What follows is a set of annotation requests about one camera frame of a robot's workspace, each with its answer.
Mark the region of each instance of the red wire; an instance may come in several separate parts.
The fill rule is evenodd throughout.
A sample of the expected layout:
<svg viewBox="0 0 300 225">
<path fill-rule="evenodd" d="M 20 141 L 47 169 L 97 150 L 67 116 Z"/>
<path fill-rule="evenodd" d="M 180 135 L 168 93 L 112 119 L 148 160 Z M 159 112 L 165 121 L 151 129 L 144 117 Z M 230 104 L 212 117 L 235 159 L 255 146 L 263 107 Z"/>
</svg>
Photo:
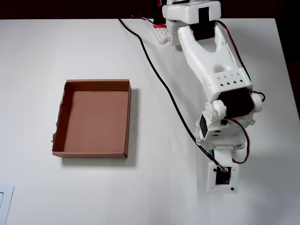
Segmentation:
<svg viewBox="0 0 300 225">
<path fill-rule="evenodd" d="M 158 25 L 153 25 L 153 27 L 154 28 L 166 28 L 166 25 L 161 25 L 161 26 L 160 25 L 159 26 Z"/>
<path fill-rule="evenodd" d="M 246 136 L 246 139 L 247 139 L 247 154 L 246 154 L 246 157 L 245 157 L 244 161 L 240 162 L 240 161 L 235 160 L 234 158 L 232 159 L 232 161 L 235 162 L 235 163 L 237 163 L 237 164 L 243 164 L 243 163 L 245 163 L 247 161 L 247 159 L 248 159 L 248 157 L 250 155 L 250 139 L 249 139 L 249 136 L 248 136 L 246 130 L 244 129 L 244 127 L 238 121 L 236 121 L 234 119 L 228 119 L 228 120 L 230 120 L 231 122 L 239 125 L 242 128 L 242 130 L 244 131 L 244 134 Z"/>
<path fill-rule="evenodd" d="M 228 37 L 229 37 L 229 39 L 230 39 L 230 41 L 231 41 L 231 44 L 233 45 L 233 47 L 234 47 L 234 49 L 235 49 L 235 52 L 236 52 L 236 54 L 237 54 L 237 56 L 238 56 L 238 58 L 239 58 L 239 61 L 240 61 L 241 65 L 242 65 L 242 67 L 244 68 L 244 70 L 246 71 L 246 73 L 247 73 L 247 75 L 248 75 L 248 77 L 249 77 L 249 79 L 250 79 L 249 73 L 248 73 L 248 71 L 247 71 L 247 69 L 246 69 L 246 67 L 245 67 L 245 64 L 243 63 L 243 60 L 242 60 L 241 57 L 240 57 L 238 48 L 236 47 L 236 45 L 235 45 L 235 43 L 234 43 L 234 41 L 233 41 L 233 38 L 231 37 L 231 34 L 230 34 L 228 28 L 226 27 L 226 25 L 225 25 L 222 21 L 216 20 L 216 22 L 219 23 L 219 24 L 225 29 L 225 31 L 226 31 L 226 33 L 227 33 L 227 35 L 228 35 Z"/>
</svg>

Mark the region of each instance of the cardboard box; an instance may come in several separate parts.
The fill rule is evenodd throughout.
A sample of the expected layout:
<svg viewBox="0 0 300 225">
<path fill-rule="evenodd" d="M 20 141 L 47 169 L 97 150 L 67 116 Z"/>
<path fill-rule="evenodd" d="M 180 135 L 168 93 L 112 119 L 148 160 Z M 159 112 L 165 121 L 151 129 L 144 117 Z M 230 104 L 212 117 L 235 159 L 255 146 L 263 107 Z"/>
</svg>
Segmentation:
<svg viewBox="0 0 300 225">
<path fill-rule="evenodd" d="M 129 80 L 67 80 L 53 155 L 126 158 L 130 99 Z"/>
</svg>

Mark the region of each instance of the white tabletop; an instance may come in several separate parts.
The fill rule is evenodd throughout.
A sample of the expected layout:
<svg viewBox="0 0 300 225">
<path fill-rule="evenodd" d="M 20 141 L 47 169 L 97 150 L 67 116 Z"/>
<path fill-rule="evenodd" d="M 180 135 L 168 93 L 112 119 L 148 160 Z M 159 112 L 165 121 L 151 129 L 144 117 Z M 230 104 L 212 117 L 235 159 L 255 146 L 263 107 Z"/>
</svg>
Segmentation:
<svg viewBox="0 0 300 225">
<path fill-rule="evenodd" d="M 295 224 L 300 123 L 275 20 L 222 21 L 254 90 L 267 97 L 247 129 L 251 155 L 238 193 L 225 195 L 206 193 L 207 158 L 117 20 L 0 21 L 0 182 L 15 185 L 7 225 Z M 124 22 L 141 35 L 193 131 L 206 98 L 183 52 L 158 45 L 145 21 Z M 66 79 L 130 80 L 127 160 L 52 156 Z"/>
</svg>

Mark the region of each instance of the black cable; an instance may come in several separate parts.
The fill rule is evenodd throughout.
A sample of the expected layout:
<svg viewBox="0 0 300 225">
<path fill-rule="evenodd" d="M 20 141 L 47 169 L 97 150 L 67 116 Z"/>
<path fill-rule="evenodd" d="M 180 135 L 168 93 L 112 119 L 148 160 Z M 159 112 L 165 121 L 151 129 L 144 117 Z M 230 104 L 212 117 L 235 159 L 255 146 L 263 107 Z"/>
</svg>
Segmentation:
<svg viewBox="0 0 300 225">
<path fill-rule="evenodd" d="M 185 129 L 187 130 L 187 132 L 188 132 L 188 134 L 190 135 L 190 137 L 192 138 L 192 140 L 195 142 L 195 144 L 198 146 L 198 148 L 200 148 L 200 150 L 201 150 L 201 151 L 202 151 L 202 152 L 203 152 L 203 153 L 204 153 L 211 161 L 213 161 L 213 162 L 214 162 L 221 170 L 227 171 L 227 169 L 225 169 L 223 166 L 221 166 L 220 163 L 219 163 L 219 162 L 218 162 L 211 154 L 209 154 L 207 150 L 205 150 L 202 146 L 200 146 L 200 145 L 197 144 L 196 138 L 194 137 L 194 135 L 192 134 L 192 132 L 189 130 L 189 128 L 188 128 L 188 126 L 187 126 L 187 123 L 184 121 L 184 119 L 183 119 L 183 117 L 182 117 L 182 115 L 181 115 L 181 113 L 180 113 L 180 111 L 179 111 L 179 108 L 178 108 L 178 106 L 177 106 L 177 104 L 176 104 L 176 102 L 175 102 L 175 100 L 174 100 L 174 98 L 173 98 L 173 95 L 172 95 L 170 89 L 168 88 L 168 86 L 166 85 L 166 83 L 163 81 L 163 79 L 160 77 L 160 75 L 158 74 L 158 72 L 157 72 L 157 70 L 155 69 L 154 65 L 152 64 L 152 62 L 151 62 L 151 60 L 150 60 L 150 58 L 149 58 L 149 55 L 148 55 L 148 53 L 147 53 L 147 51 L 146 51 L 146 48 L 145 48 L 145 46 L 144 46 L 144 43 L 143 43 L 141 37 L 140 37 L 138 34 L 134 33 L 131 29 L 129 29 L 129 28 L 123 23 L 123 21 L 122 21 L 121 19 L 118 19 L 118 20 L 120 21 L 120 23 L 123 25 L 123 27 L 124 27 L 126 30 L 128 30 L 128 31 L 129 31 L 130 33 L 132 33 L 133 35 L 137 36 L 137 38 L 140 40 L 141 45 L 142 45 L 142 49 L 144 50 L 144 53 L 145 53 L 145 55 L 146 55 L 146 58 L 147 58 L 148 62 L 150 63 L 150 65 L 151 65 L 151 67 L 152 67 L 154 73 L 155 73 L 156 76 L 158 77 L 158 79 L 161 81 L 161 83 L 163 84 L 163 86 L 165 87 L 165 89 L 167 90 L 167 92 L 169 93 L 169 96 L 170 96 L 170 98 L 171 98 L 171 100 L 172 100 L 172 102 L 173 102 L 173 105 L 174 105 L 174 107 L 175 107 L 175 109 L 176 109 L 176 111 L 177 111 L 177 113 L 178 113 L 178 115 L 179 115 L 179 117 L 180 117 L 180 119 L 181 119 L 181 122 L 183 123 Z"/>
<path fill-rule="evenodd" d="M 231 121 L 232 123 L 235 123 L 235 124 L 239 125 L 240 128 L 243 130 L 245 136 L 246 136 L 246 140 L 247 140 L 247 154 L 246 154 L 246 157 L 245 157 L 244 161 L 240 162 L 240 161 L 235 160 L 234 158 L 232 159 L 232 161 L 235 162 L 235 163 L 237 163 L 237 164 L 243 164 L 243 163 L 245 163 L 247 161 L 247 159 L 248 159 L 248 157 L 250 155 L 250 139 L 249 139 L 249 136 L 248 136 L 246 130 L 244 129 L 244 127 L 238 121 L 236 121 L 234 119 L 229 119 L 229 121 Z"/>
<path fill-rule="evenodd" d="M 259 95 L 262 95 L 263 96 L 263 98 L 262 98 L 262 102 L 264 102 L 265 100 L 266 100 L 266 96 L 262 93 L 262 92 L 258 92 L 258 91 L 254 91 L 254 90 L 252 90 L 251 91 L 251 93 L 256 93 L 256 94 L 259 94 Z"/>
</svg>

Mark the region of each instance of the torn cardboard edge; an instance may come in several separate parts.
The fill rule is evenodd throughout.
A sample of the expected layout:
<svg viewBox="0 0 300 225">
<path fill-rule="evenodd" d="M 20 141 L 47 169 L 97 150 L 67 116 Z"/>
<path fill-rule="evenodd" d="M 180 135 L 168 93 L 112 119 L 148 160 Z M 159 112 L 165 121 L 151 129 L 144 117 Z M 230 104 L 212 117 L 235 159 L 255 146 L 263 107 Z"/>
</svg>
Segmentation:
<svg viewBox="0 0 300 225">
<path fill-rule="evenodd" d="M 129 80 L 67 80 L 53 134 L 52 154 L 126 158 L 130 100 Z"/>
</svg>

